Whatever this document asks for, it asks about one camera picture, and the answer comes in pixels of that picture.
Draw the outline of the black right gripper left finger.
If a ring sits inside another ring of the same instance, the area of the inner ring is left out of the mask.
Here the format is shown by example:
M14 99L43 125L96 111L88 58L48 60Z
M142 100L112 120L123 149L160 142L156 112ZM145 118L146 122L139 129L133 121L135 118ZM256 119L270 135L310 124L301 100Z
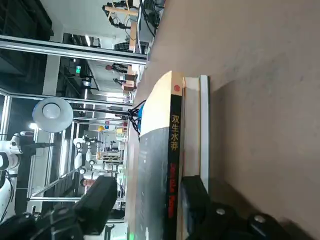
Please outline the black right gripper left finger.
M71 208L60 207L44 216L24 212L0 224L2 240L83 240L105 228L117 200L117 181L99 176Z

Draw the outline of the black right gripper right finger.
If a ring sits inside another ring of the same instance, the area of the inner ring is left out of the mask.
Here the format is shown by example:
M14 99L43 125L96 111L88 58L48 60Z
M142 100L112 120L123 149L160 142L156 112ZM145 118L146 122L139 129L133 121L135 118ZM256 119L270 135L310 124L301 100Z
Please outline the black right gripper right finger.
M188 240L290 240L290 234L265 213L241 217L230 205L211 201L198 175L181 179Z

